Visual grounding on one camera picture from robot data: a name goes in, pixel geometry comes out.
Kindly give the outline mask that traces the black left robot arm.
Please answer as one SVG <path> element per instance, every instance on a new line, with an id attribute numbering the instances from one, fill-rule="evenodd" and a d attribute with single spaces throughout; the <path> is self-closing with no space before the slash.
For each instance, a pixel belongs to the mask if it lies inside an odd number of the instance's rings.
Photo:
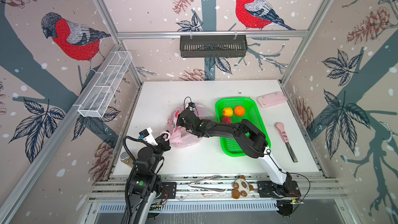
<path id="1" fill-rule="evenodd" d="M 125 211 L 123 224 L 144 224 L 155 197 L 162 192 L 162 177 L 159 174 L 164 165 L 164 153 L 171 149 L 171 134 L 162 132 L 157 138 L 152 135 L 151 128 L 140 132 L 138 138 L 125 136 L 122 145 L 132 159 L 133 167 L 125 184 Z M 134 156 L 126 141 L 144 144 L 145 147 Z"/>

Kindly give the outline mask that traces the red fruit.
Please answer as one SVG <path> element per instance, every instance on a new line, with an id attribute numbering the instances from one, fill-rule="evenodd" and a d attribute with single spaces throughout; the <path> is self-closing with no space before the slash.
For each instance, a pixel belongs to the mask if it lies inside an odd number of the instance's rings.
<path id="1" fill-rule="evenodd" d="M 221 118 L 221 123 L 232 123 L 232 119 L 228 116 L 224 116 Z"/>

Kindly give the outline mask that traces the orange fruit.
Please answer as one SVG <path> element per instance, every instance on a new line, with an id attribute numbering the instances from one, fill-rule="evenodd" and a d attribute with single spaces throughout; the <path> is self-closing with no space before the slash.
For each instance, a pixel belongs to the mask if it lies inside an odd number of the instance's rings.
<path id="1" fill-rule="evenodd" d="M 237 106 L 234 109 L 234 115 L 235 116 L 243 117 L 245 115 L 245 113 L 246 113 L 246 110 L 245 110 L 245 108 L 243 106 Z"/>

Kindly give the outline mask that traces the yellow fruit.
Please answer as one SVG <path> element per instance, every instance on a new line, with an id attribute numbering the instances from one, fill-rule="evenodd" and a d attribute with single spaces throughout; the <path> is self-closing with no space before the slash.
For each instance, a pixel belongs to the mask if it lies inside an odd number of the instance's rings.
<path id="1" fill-rule="evenodd" d="M 234 115 L 234 109 L 231 107 L 225 107 L 222 111 L 224 117 L 232 117 Z"/>

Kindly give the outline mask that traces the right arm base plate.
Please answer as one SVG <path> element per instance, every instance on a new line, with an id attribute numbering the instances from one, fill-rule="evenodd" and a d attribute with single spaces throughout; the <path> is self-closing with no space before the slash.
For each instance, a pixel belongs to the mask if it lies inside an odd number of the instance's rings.
<path id="1" fill-rule="evenodd" d="M 301 192 L 296 181 L 291 181 L 287 185 L 274 184 L 271 181 L 258 181 L 258 194 L 261 198 L 300 198 Z"/>

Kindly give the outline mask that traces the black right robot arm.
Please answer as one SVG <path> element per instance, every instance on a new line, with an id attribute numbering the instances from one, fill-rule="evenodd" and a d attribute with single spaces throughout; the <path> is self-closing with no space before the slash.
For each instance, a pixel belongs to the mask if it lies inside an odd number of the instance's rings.
<path id="1" fill-rule="evenodd" d="M 178 114 L 176 125 L 185 128 L 198 138 L 220 137 L 235 140 L 245 155 L 259 159 L 271 180 L 259 189 L 259 194 L 275 199 L 302 196 L 291 174 L 284 171 L 273 157 L 266 135 L 249 120 L 244 119 L 239 123 L 218 123 L 209 119 L 200 119 L 194 111 L 186 109 Z"/>

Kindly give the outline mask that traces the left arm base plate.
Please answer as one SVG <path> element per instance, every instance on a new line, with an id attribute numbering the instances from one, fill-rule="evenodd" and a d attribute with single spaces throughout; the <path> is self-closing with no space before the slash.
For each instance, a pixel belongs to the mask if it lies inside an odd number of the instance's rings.
<path id="1" fill-rule="evenodd" d="M 176 182 L 162 182 L 160 191 L 156 195 L 156 199 L 166 200 L 175 199 L 177 191 Z"/>

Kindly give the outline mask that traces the pink plastic bag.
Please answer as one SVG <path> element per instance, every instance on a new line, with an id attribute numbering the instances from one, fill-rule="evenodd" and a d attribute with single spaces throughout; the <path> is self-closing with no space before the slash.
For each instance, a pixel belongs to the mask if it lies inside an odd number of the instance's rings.
<path id="1" fill-rule="evenodd" d="M 167 135 L 167 137 L 169 138 L 171 146 L 175 148 L 185 148 L 192 146 L 199 143 L 202 139 L 190 134 L 183 127 L 176 127 L 177 117 L 183 110 L 183 106 L 179 106 L 178 108 L 174 109 L 168 117 L 166 130 L 161 132 L 161 134 L 170 133 L 170 135 Z M 195 104 L 195 115 L 200 119 L 216 119 L 215 115 L 208 108 L 197 103 Z"/>

